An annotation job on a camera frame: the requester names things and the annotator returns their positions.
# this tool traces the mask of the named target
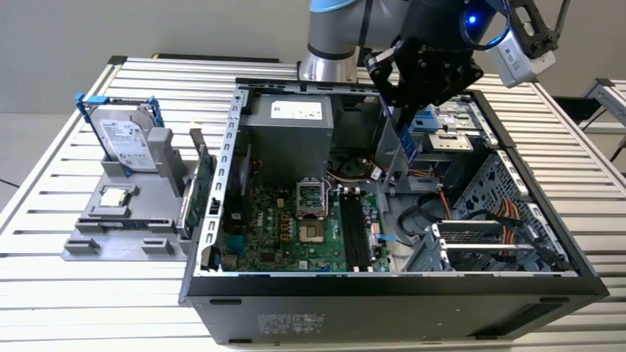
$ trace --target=motherboard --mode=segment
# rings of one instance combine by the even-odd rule
[[[299,197],[299,188],[255,187],[247,230],[225,238],[225,271],[390,270],[386,244],[375,236],[381,230],[373,194],[340,194],[325,185],[321,189],[325,216],[303,217],[299,202],[320,206],[312,188],[301,187]],[[345,207],[347,200],[352,207]],[[353,265],[355,253],[361,265]]]

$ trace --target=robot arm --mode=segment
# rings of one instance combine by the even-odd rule
[[[488,53],[507,87],[543,72],[555,63],[568,3],[562,2],[552,31],[532,0],[411,0],[395,43],[364,59],[383,100],[395,108],[396,129],[411,123],[418,110],[444,103],[483,76],[474,51]],[[526,22],[519,8],[528,14]],[[482,45],[478,42],[496,12],[503,13],[507,23],[502,34]],[[388,81],[392,63],[398,66],[398,85]]]
[[[394,107],[392,122],[400,128],[418,110],[446,102],[483,76],[474,51],[488,53],[507,87],[543,72],[555,63],[568,3],[562,0],[552,31],[534,0],[312,0],[309,54],[300,64],[300,79],[355,81],[353,48],[384,47],[392,41],[384,52],[364,57],[364,66],[386,105]],[[520,8],[527,20],[518,15]],[[498,12],[507,24],[482,45]],[[398,85],[388,79],[392,64]]]

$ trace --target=open computer tower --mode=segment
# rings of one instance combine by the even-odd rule
[[[237,79],[181,301],[216,342],[514,339],[607,296],[479,91]]]

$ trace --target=ram slot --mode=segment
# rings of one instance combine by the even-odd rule
[[[343,246],[348,271],[365,271],[369,265],[368,239],[364,231],[364,217],[360,209],[359,195],[341,194],[339,197],[341,212]]]

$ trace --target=aluminum extrusion table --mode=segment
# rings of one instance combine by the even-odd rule
[[[175,133],[173,146],[195,158],[189,126],[203,126],[217,152],[237,76],[295,79],[295,65],[127,59],[105,67],[89,95],[155,95]],[[368,81],[363,71],[360,81]],[[486,76],[471,88],[483,91],[611,294],[516,341],[484,342],[482,347],[626,351],[626,181],[539,84],[506,89],[495,76]],[[227,351],[232,347],[215,345],[193,309],[177,306],[184,263],[66,263],[58,257],[103,172],[101,157],[89,126],[75,112],[0,213],[0,351]],[[468,347],[261,346],[284,351]]]

